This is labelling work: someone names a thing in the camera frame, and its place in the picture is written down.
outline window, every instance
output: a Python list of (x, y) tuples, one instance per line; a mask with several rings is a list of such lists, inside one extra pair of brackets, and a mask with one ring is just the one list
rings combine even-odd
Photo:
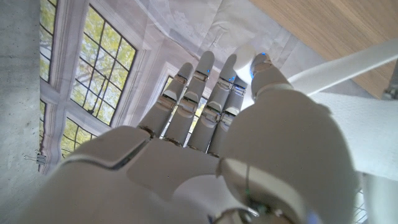
[[(172, 77), (169, 77), (169, 78), (167, 79), (167, 81), (166, 81), (166, 83), (165, 83), (165, 85), (164, 85), (164, 87), (163, 87), (162, 93), (166, 90), (166, 88), (169, 86), (169, 84), (171, 83), (172, 80), (173, 80)], [(194, 129), (195, 126), (197, 125), (197, 122), (198, 122), (198, 120), (199, 120), (199, 117), (200, 117), (200, 115), (201, 115), (201, 112), (202, 112), (203, 109), (205, 108), (206, 103), (207, 103), (207, 99), (204, 98), (204, 97), (201, 97), (201, 98), (200, 98), (200, 101), (199, 101), (198, 109), (197, 109), (197, 111), (195, 112), (195, 116), (193, 117), (193, 121), (192, 121), (191, 127), (190, 127), (190, 129), (189, 129), (187, 138), (185, 139), (185, 143), (184, 143), (184, 145), (183, 145), (184, 147), (187, 145), (187, 142), (188, 142), (188, 140), (189, 140), (189, 138), (190, 138), (190, 136), (191, 136), (191, 134), (192, 134), (193, 129)], [(177, 110), (177, 107), (174, 108), (174, 110), (173, 110), (173, 112), (172, 112), (172, 116), (171, 116), (170, 119), (169, 119), (169, 122), (167, 123), (167, 125), (166, 125), (165, 129), (163, 130), (162, 134), (160, 134), (160, 139), (162, 139), (163, 136), (164, 136), (164, 134), (166, 133), (166, 130), (167, 130), (167, 128), (169, 127), (169, 124), (170, 124), (170, 122), (171, 122), (171, 120), (172, 120), (172, 118), (173, 118), (173, 115), (174, 115), (174, 113), (175, 113), (176, 110)]]
[(365, 211), (364, 198), (362, 189), (355, 196), (355, 206), (354, 206), (354, 223), (362, 223), (368, 219)]
[(50, 65), (57, 0), (40, 0), (40, 77), (50, 81)]
[(71, 99), (110, 125), (135, 54), (136, 49), (90, 6)]
[(80, 144), (83, 144), (95, 137), (95, 135), (84, 130), (71, 119), (67, 118), (61, 139), (62, 157), (66, 158), (69, 153), (78, 148)]
[(43, 148), (43, 138), (44, 138), (44, 115), (45, 115), (45, 109), (46, 109), (47, 105), (46, 103), (44, 103), (42, 100), (40, 100), (40, 124), (39, 124), (39, 146), (40, 146), (40, 151)]

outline wooden panel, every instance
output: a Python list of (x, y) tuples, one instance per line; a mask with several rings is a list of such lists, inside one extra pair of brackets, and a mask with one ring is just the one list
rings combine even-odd
[[(398, 37), (397, 0), (251, 0), (282, 27), (333, 60)], [(395, 62), (353, 80), (380, 98)]]

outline concrete wall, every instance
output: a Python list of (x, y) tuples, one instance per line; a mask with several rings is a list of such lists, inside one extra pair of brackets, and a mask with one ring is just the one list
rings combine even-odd
[(39, 149), (39, 0), (0, 1), (0, 223), (14, 223), (42, 185)]

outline window pane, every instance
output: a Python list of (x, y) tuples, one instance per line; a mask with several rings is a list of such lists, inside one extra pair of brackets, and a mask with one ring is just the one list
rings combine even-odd
[(88, 86), (90, 83), (91, 74), (93, 73), (93, 68), (80, 58), (78, 63), (79, 65), (76, 71), (76, 79), (85, 86)]
[(40, 23), (51, 34), (54, 32), (55, 7), (47, 0), (40, 0)]
[(91, 134), (81, 127), (78, 128), (77, 135), (76, 135), (76, 142), (83, 144), (91, 139)]
[(94, 108), (94, 113), (93, 113), (93, 115), (95, 117), (98, 116), (98, 111), (100, 110), (101, 103), (102, 103), (102, 100), (100, 98), (98, 98), (98, 101), (97, 101), (97, 104), (96, 104), (96, 106)]
[(87, 93), (87, 88), (84, 87), (82, 84), (78, 83), (77, 81), (75, 81), (73, 84), (73, 90), (70, 98), (74, 102), (78, 103), (80, 106), (83, 106), (83, 103), (85, 102), (86, 98), (86, 93)]
[(206, 103), (207, 103), (207, 100), (206, 100), (206, 99), (204, 99), (203, 97), (200, 98), (199, 105), (198, 105), (198, 109), (197, 109), (197, 112), (195, 113), (197, 116), (200, 116), (200, 115), (201, 115), (201, 112), (203, 111), (203, 109), (204, 109)]
[(172, 77), (169, 77), (166, 81), (166, 84), (164, 85), (164, 88), (162, 90), (162, 93), (167, 89), (167, 87), (169, 87), (170, 83), (173, 81)]
[(100, 75), (97, 71), (94, 72), (93, 80), (91, 81), (90, 90), (99, 95), (105, 77)]
[(191, 133), (188, 133), (187, 138), (185, 139), (185, 142), (184, 142), (183, 147), (186, 147), (186, 146), (187, 146), (188, 140), (189, 140), (190, 137), (191, 137)]
[(75, 83), (71, 99), (110, 124), (135, 53), (134, 47), (90, 6), (80, 53), (82, 62), (75, 76), (81, 85)]
[(83, 35), (83, 43), (81, 45), (81, 52), (80, 56), (82, 59), (86, 60), (90, 65), (94, 66), (95, 58), (97, 56), (98, 51), (98, 44), (92, 41), (88, 36), (85, 34)]
[(84, 105), (84, 109), (86, 109), (90, 114), (96, 114), (98, 111), (98, 108), (100, 107), (100, 100), (97, 100), (97, 96), (94, 95), (91, 91), (89, 91), (87, 93), (87, 99), (86, 99), (86, 103)]
[(120, 35), (109, 24), (105, 24), (104, 34), (101, 39), (101, 46), (113, 57), (116, 57), (119, 42)]
[(111, 81), (122, 90), (126, 82), (127, 74), (128, 71), (116, 62), (112, 71)]
[(62, 157), (73, 152), (80, 144), (91, 139), (92, 134), (67, 118), (61, 139)]
[(40, 119), (44, 121), (45, 103), (40, 100)]
[(167, 131), (167, 128), (169, 128), (169, 124), (170, 124), (170, 122), (168, 122), (167, 124), (166, 124), (166, 127), (163, 129), (163, 131), (162, 131), (162, 134), (160, 134), (160, 136), (164, 136), (164, 134), (166, 133), (166, 131)]
[(39, 136), (44, 136), (44, 122), (43, 121), (40, 121)]
[(101, 97), (101, 98), (104, 97), (104, 93), (105, 93), (106, 87), (108, 87), (108, 81), (107, 81), (107, 80), (105, 81), (104, 85), (102, 86), (102, 90), (101, 90), (101, 92), (99, 93), (99, 97)]
[(193, 122), (192, 122), (192, 124), (191, 124), (191, 128), (189, 129), (189, 133), (192, 133), (194, 127), (197, 125), (197, 122), (198, 122), (198, 117), (197, 117), (197, 116), (194, 116), (194, 117), (193, 117)]
[(114, 61), (113, 58), (108, 53), (106, 53), (103, 49), (100, 49), (95, 68), (101, 74), (106, 76), (106, 78), (109, 78), (113, 66), (113, 61)]
[(40, 52), (46, 57), (51, 58), (52, 36), (40, 26)]
[(40, 54), (40, 77), (46, 82), (49, 81), (50, 61)]
[(64, 151), (73, 152), (75, 150), (75, 142), (66, 138), (65, 136), (62, 136), (61, 149), (63, 149)]
[(89, 7), (85, 22), (85, 32), (97, 43), (100, 42), (103, 24), (104, 20), (101, 16), (93, 8)]
[(136, 50), (134, 50), (131, 45), (129, 45), (124, 39), (120, 43), (119, 53), (118, 53), (118, 61), (125, 66), (126, 69), (130, 69), (131, 62), (136, 54)]
[(63, 135), (70, 139), (74, 139), (77, 132), (77, 124), (75, 124), (71, 119), (67, 118), (65, 122), (65, 129), (63, 130)]
[(102, 102), (101, 108), (98, 112), (98, 119), (102, 120), (105, 124), (110, 124), (114, 110), (110, 105)]
[(120, 97), (121, 91), (116, 88), (115, 85), (112, 83), (108, 84), (108, 88), (106, 89), (105, 97), (104, 100), (109, 103), (113, 108), (116, 108), (116, 105), (118, 104), (119, 97)]

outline robotic hand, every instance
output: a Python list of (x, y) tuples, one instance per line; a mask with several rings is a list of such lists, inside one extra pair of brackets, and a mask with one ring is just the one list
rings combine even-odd
[[(20, 222), (351, 223), (357, 179), (338, 126), (266, 54), (227, 59), (182, 148), (213, 62), (205, 52), (193, 77), (184, 64), (137, 128), (82, 144)], [(247, 83), (255, 103), (240, 112)]]

